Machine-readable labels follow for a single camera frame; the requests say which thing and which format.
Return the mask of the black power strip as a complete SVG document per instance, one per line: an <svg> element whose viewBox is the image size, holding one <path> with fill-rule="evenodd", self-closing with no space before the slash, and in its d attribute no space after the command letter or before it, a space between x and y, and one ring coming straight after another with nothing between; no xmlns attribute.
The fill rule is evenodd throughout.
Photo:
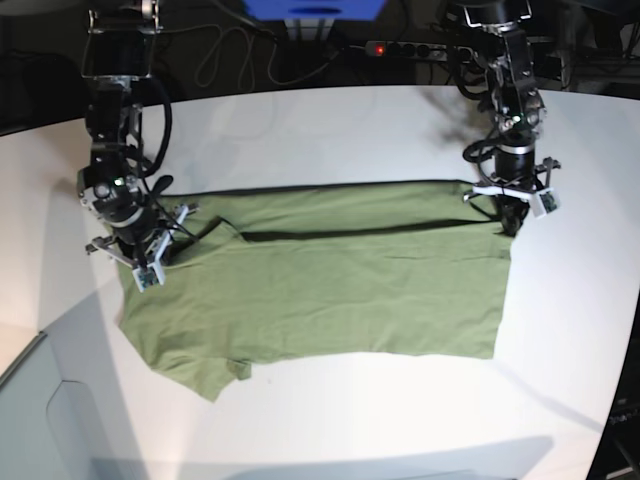
<svg viewBox="0 0 640 480"><path fill-rule="evenodd" d="M444 63L447 58L445 44L370 40L364 51L371 57L403 58Z"/></svg>

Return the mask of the green T-shirt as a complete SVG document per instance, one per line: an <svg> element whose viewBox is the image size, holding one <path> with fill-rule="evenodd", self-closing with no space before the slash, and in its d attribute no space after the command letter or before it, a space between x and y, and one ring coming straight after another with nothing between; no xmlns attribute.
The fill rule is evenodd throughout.
<svg viewBox="0 0 640 480"><path fill-rule="evenodd" d="M354 352L493 355L512 238L458 181L168 195L190 260L119 323L154 372L215 400L258 364Z"/></svg>

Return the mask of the blue box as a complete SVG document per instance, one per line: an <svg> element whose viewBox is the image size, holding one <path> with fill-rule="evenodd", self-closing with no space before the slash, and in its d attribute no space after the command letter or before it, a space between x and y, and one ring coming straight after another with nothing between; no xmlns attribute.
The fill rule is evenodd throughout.
<svg viewBox="0 0 640 480"><path fill-rule="evenodd" d="M246 0L249 14L256 19L328 18L338 20L374 20L385 0Z"/></svg>

